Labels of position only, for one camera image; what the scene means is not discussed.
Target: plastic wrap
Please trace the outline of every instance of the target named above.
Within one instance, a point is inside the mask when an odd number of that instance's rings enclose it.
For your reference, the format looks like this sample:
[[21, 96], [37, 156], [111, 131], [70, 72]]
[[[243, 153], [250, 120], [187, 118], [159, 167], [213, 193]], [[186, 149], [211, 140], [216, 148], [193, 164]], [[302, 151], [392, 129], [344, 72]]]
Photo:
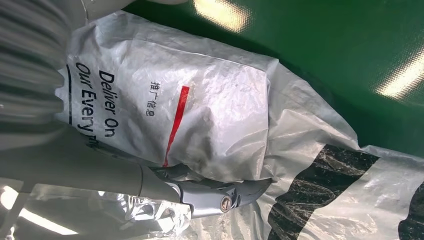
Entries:
[[[124, 12], [78, 30], [67, 60], [58, 118], [82, 124], [78, 101], [90, 87], [77, 63], [93, 73], [93, 129], [104, 131], [111, 117], [99, 71], [114, 74], [111, 88], [125, 116], [115, 138], [97, 134], [89, 146], [103, 141], [146, 164], [184, 163], [197, 179], [273, 179], [256, 203], [193, 219], [175, 239], [424, 239], [424, 159], [360, 148], [349, 124], [278, 60]], [[149, 88], [159, 81], [161, 107], [150, 118]], [[180, 106], [183, 86], [190, 90]], [[178, 108], [182, 120], [169, 137]]]
[[179, 235], [191, 219], [185, 204], [121, 193], [36, 184], [31, 193], [5, 185], [6, 239], [150, 239]]

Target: screw head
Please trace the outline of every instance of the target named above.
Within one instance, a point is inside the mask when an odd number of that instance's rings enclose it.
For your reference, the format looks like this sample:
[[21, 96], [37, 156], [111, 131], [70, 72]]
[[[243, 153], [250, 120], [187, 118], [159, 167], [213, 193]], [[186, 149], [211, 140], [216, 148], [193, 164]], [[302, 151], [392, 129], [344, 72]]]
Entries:
[[230, 196], [224, 196], [221, 200], [221, 211], [226, 213], [230, 210], [231, 208], [231, 197]]

